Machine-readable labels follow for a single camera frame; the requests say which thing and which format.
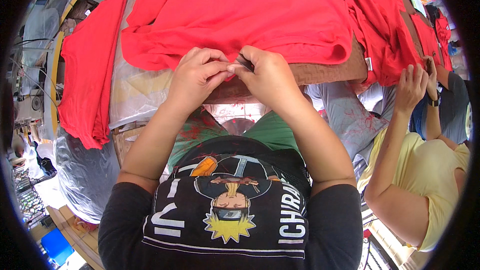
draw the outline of yellow shirt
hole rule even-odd
[[[375,137],[369,165],[357,183],[360,193],[372,177],[386,132],[385,128]],[[453,151],[442,140],[426,142],[417,133],[405,135],[392,184],[429,199],[428,229],[419,251],[433,250],[448,224],[459,199],[454,170],[466,171],[469,157],[465,144]]]

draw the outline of black t-shirt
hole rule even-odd
[[[106,270],[358,268],[355,187],[307,203],[277,166],[221,148],[187,154],[153,197],[133,183],[113,187],[98,236]]]

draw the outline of clear plastic bag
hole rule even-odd
[[[127,63],[122,54],[121,31],[136,0],[128,0],[120,25],[110,92],[110,129],[152,117],[166,99],[173,71],[146,71]]]
[[[101,150],[87,150],[80,139],[59,127],[53,153],[67,206],[81,219],[99,224],[120,173],[113,141],[110,138]]]
[[[44,5],[36,4],[33,6],[30,15],[25,23],[23,40],[52,39],[59,30],[60,16],[55,8],[44,9]],[[46,48],[49,40],[38,40],[26,42],[23,47],[27,48]],[[22,63],[29,67],[34,67],[38,59],[44,54],[43,51],[23,51]]]

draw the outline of white tag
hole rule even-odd
[[[371,57],[366,57],[366,58],[365,58],[365,63],[367,63],[367,69],[368,69],[368,71],[373,71],[373,68],[372,68],[372,58],[371,58]]]

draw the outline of red fabric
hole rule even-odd
[[[452,61],[448,55],[448,40],[452,36],[447,17],[445,17],[440,9],[438,10],[440,17],[435,20],[435,29],[437,31],[438,42],[440,43],[441,56],[443,57],[443,67],[448,71],[452,71]]]
[[[382,86],[397,84],[408,64],[420,63],[412,37],[400,10],[400,0],[345,0],[357,40],[371,57],[373,71],[364,84],[378,81]]]
[[[435,30],[423,22],[422,18],[420,18],[420,16],[417,14],[410,15],[410,19],[412,20],[415,30],[417,31],[423,54],[433,57],[435,65],[441,64]]]
[[[127,21],[123,57],[145,70],[175,69],[194,46],[230,61],[253,45],[288,63],[339,64],[353,37],[343,0],[136,0]]]
[[[113,60],[127,0],[104,0],[63,41],[65,88],[60,125],[86,149],[109,141]]]

